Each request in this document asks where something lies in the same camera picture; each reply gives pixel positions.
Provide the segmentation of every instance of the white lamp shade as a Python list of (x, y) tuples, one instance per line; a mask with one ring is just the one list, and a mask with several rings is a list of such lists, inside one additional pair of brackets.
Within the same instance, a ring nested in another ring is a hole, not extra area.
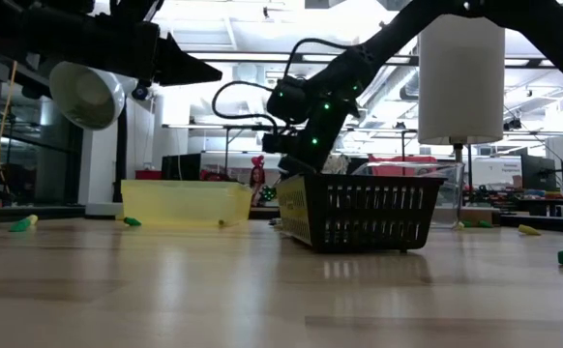
[(419, 142), (502, 139), (505, 30), (483, 18), (443, 15), (419, 38)]
[(49, 89), (58, 109), (76, 126), (99, 131), (109, 127), (125, 106), (133, 79), (69, 62), (56, 65)]

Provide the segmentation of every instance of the yellow translucent bin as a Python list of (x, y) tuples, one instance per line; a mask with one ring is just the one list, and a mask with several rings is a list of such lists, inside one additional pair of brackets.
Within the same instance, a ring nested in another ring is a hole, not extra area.
[(123, 180), (125, 217), (143, 224), (219, 226), (246, 221), (252, 191), (238, 183)]

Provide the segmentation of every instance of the wooden table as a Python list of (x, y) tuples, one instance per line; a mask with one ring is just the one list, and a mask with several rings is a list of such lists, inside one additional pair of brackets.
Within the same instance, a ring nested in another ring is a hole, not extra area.
[(0, 225), (0, 347), (563, 347), (563, 233), (318, 255), (266, 222)]

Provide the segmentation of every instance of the black plastic basket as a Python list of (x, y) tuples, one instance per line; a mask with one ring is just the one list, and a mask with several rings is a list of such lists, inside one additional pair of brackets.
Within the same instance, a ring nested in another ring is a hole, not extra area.
[(277, 185), (283, 230), (319, 252), (418, 249), (444, 181), (298, 175)]

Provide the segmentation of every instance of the clear plastic container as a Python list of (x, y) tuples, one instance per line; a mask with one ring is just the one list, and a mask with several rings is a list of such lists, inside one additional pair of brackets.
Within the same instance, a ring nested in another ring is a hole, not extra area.
[(226, 226), (246, 221), (252, 191), (239, 183), (124, 180), (124, 215), (142, 224)]
[(431, 225), (435, 228), (452, 228), (458, 224), (463, 188), (463, 163), (371, 161), (357, 168), (352, 175), (444, 178), (446, 181), (438, 191)]

